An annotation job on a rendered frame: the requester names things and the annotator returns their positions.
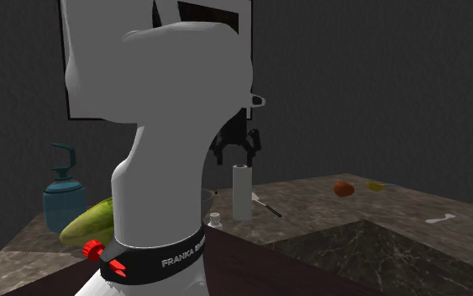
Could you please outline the white bone-shaped object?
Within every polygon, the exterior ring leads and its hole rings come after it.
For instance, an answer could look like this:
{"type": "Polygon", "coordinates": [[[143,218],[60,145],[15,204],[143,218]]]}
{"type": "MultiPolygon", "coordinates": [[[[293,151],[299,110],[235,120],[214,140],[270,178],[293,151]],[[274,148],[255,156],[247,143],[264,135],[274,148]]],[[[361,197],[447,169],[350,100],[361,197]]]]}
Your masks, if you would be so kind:
{"type": "Polygon", "coordinates": [[[445,220],[448,220],[448,219],[454,219],[456,217],[457,216],[454,215],[454,214],[445,214],[443,218],[426,219],[425,223],[427,223],[427,224],[436,224],[436,223],[439,223],[439,222],[442,222],[442,221],[445,221],[445,220]]]}

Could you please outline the teal soap dispenser bottle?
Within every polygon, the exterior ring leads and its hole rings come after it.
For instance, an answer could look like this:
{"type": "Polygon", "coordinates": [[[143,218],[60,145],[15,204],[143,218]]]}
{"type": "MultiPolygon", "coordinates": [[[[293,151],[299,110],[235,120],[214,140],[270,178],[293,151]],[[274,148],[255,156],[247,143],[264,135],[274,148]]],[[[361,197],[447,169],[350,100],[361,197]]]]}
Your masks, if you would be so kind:
{"type": "Polygon", "coordinates": [[[50,169],[57,173],[57,177],[42,194],[45,225],[51,232],[60,234],[69,223],[87,210],[86,189],[70,174],[70,170],[76,165],[75,149],[60,143],[52,145],[67,150],[70,157],[69,165],[50,169]]]}

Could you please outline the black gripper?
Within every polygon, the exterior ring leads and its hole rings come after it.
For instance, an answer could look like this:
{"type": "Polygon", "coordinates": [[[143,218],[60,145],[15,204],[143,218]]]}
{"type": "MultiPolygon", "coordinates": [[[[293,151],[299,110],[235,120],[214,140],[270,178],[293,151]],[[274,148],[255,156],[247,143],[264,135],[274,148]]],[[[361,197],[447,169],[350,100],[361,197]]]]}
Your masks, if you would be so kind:
{"type": "Polygon", "coordinates": [[[223,164],[223,150],[227,145],[242,145],[247,153],[246,166],[253,166],[253,159],[256,153],[261,150],[261,140],[258,129],[251,129],[247,134],[246,108],[242,108],[221,128],[218,140],[213,139],[209,146],[218,166],[223,164]]]}

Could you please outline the dark marble sink basin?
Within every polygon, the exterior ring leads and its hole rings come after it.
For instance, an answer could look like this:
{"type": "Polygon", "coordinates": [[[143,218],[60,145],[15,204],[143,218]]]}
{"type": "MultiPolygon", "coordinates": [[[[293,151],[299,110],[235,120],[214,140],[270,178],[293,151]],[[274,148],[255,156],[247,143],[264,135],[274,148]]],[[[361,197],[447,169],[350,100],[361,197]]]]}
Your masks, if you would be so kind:
{"type": "Polygon", "coordinates": [[[386,296],[473,296],[473,266],[362,219],[267,248],[386,296]]]}

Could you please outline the white paper towel roll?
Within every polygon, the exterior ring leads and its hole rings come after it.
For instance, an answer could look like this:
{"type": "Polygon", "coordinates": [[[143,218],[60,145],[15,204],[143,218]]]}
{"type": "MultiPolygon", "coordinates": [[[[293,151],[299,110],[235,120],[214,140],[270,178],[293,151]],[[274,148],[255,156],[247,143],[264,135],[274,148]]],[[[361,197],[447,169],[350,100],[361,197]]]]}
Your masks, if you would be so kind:
{"type": "Polygon", "coordinates": [[[252,168],[233,166],[232,215],[235,220],[252,220],[252,168]]]}

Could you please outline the red orange round fruit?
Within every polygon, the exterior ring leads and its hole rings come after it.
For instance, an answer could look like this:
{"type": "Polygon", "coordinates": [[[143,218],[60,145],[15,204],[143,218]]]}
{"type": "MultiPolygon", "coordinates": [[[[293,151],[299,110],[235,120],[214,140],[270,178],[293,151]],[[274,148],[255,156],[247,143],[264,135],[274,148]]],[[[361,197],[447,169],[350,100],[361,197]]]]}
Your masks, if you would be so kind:
{"type": "Polygon", "coordinates": [[[355,193],[355,188],[348,182],[336,182],[334,184],[334,193],[339,197],[348,197],[355,193]]]}

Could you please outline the green yellow oblong fruit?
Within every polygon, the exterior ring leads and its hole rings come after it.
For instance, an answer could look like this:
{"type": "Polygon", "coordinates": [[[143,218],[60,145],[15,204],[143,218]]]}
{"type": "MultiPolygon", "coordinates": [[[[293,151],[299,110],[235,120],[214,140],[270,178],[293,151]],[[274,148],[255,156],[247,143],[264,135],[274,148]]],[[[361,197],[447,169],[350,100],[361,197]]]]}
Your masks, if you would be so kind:
{"type": "Polygon", "coordinates": [[[84,246],[93,240],[106,245],[113,231],[113,200],[106,198],[70,222],[59,238],[62,244],[68,246],[84,246]]]}

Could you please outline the grey bowl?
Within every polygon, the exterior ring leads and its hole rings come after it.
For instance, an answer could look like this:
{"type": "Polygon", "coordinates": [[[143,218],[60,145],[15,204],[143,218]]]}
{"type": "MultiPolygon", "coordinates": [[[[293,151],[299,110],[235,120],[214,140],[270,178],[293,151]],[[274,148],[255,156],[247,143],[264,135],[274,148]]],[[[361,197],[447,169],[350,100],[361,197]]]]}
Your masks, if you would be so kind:
{"type": "Polygon", "coordinates": [[[206,217],[212,206],[213,206],[213,200],[215,197],[216,193],[212,190],[208,190],[203,188],[201,190],[201,215],[202,218],[206,217]]]}

